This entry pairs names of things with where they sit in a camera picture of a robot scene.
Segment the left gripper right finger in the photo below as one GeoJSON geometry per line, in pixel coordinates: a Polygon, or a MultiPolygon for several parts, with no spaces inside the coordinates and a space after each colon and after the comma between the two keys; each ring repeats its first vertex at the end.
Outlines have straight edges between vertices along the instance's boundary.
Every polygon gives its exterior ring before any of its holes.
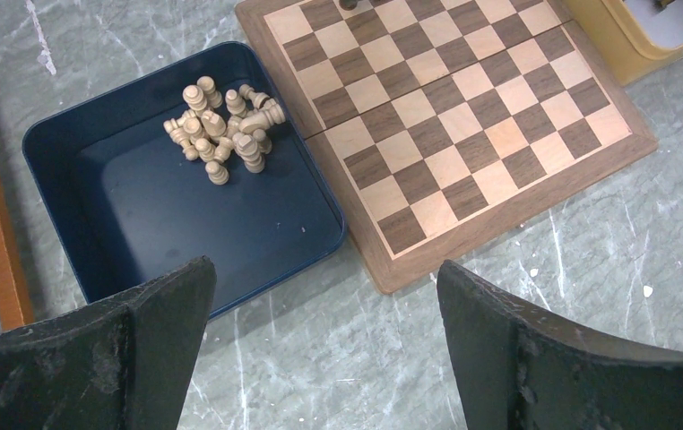
{"type": "Polygon", "coordinates": [[[449,260],[437,296],[470,429],[683,429],[683,351],[573,322],[449,260]]]}

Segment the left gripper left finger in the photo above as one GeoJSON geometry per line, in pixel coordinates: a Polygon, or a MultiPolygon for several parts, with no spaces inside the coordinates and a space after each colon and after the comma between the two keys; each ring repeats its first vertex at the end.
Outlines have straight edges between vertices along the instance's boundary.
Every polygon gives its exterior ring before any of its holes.
{"type": "Polygon", "coordinates": [[[217,282],[204,256],[0,333],[0,429],[174,429],[217,282]]]}

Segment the dark brown chess piece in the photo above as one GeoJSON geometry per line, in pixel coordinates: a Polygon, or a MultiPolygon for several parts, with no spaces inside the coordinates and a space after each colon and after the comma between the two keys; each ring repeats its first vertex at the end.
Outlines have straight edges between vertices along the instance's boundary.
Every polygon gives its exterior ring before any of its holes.
{"type": "Polygon", "coordinates": [[[342,10],[352,11],[359,4],[359,0],[339,0],[339,6],[342,10]]]}

